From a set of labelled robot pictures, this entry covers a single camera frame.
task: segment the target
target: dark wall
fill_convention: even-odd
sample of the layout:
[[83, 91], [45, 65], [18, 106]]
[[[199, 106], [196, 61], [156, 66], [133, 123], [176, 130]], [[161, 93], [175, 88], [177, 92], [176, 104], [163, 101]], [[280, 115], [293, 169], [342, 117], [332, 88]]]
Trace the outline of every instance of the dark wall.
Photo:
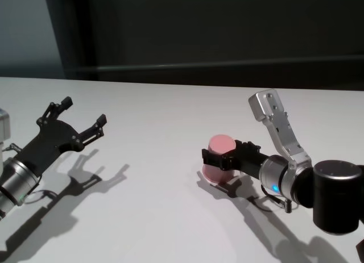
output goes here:
[[364, 0], [90, 0], [99, 65], [364, 53]]

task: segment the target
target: silver metal link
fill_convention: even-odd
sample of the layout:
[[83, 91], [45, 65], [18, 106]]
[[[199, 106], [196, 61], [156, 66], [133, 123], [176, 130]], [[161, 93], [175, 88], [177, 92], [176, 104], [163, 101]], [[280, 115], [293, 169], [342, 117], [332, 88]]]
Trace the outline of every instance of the silver metal link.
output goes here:
[[270, 89], [254, 94], [249, 98], [249, 104], [256, 120], [263, 122], [267, 127], [276, 150], [288, 161], [281, 188], [286, 198], [294, 200], [291, 187], [296, 177], [305, 168], [312, 166], [311, 158], [298, 143], [276, 90]]
[[2, 148], [3, 142], [10, 138], [9, 114], [0, 108], [0, 174], [3, 171]]

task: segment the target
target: white table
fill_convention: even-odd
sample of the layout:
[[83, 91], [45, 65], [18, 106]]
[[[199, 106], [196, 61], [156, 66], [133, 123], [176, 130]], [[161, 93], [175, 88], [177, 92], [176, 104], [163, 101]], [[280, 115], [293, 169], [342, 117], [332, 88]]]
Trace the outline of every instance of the white table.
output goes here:
[[[364, 238], [362, 224], [345, 236], [327, 235], [313, 224], [312, 210], [286, 214], [265, 201], [259, 182], [248, 176], [239, 194], [257, 194], [257, 203], [272, 212], [230, 199], [199, 178], [201, 149], [218, 133], [276, 153], [247, 102], [258, 90], [0, 78], [0, 107], [11, 116], [7, 144], [26, 145], [49, 102], [67, 95], [74, 105], [60, 119], [76, 130], [101, 113], [108, 119], [105, 136], [81, 153], [63, 155], [38, 190], [59, 194], [69, 175], [84, 182], [97, 172], [103, 181], [61, 198], [41, 224], [34, 214], [50, 198], [13, 210], [0, 222], [0, 259], [14, 250], [7, 262], [359, 262], [355, 245]], [[278, 92], [314, 164], [364, 163], [364, 93]], [[84, 165], [77, 166], [79, 158]], [[19, 236], [9, 238], [32, 216], [32, 224], [22, 227], [27, 233], [21, 235], [29, 235], [23, 243]]]

